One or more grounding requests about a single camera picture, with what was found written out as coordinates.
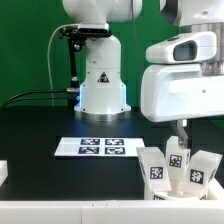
white robot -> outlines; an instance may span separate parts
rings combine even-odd
[[[224,114],[223,11],[223,0],[160,0],[180,34],[147,49],[154,65],[143,75],[141,111],[154,122],[177,121],[182,140],[186,119]]]
[[[136,18],[142,0],[63,0],[63,6],[76,22],[72,32],[87,39],[86,79],[80,86],[75,114],[93,120],[124,116],[131,108],[120,78],[121,44],[111,35],[107,22]]]

green backdrop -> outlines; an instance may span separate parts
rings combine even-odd
[[[0,1],[0,104],[24,91],[50,89],[47,70],[48,42],[57,27],[72,22],[63,9],[62,0]],[[159,15],[159,0],[143,0],[142,12],[136,19],[140,54],[138,72],[133,23],[110,25],[113,34],[122,44],[121,78],[127,85],[127,103],[138,106],[138,80],[141,80],[144,70],[149,66],[145,59],[146,48],[176,35],[178,29]],[[54,38],[51,67],[54,87],[69,87],[66,39]],[[85,50],[77,55],[77,70],[82,82],[85,77]]]

